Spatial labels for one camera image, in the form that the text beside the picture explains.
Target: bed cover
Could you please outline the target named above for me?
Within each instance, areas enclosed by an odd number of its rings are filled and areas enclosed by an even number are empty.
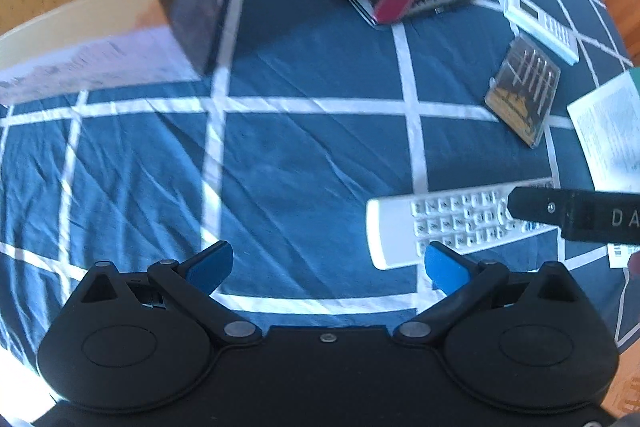
[[[143,271],[216,238],[234,247],[214,298],[262,328],[392,328],[443,294],[424,269],[375,269],[375,196],[552,176],[591,188],[566,106],[631,63],[601,0],[532,0],[578,32],[550,126],[529,150],[482,107],[513,39],[502,0],[384,30],[346,0],[229,0],[212,76],[24,103],[1,124],[0,344],[36,348],[95,261]],[[603,245],[556,231],[484,250],[528,271],[560,260],[622,349],[640,283]]]

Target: clear plastic case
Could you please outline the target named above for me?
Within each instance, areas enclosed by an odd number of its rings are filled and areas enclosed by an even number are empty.
[[[559,79],[560,68],[529,39],[517,36],[484,102],[533,148],[544,133]]]

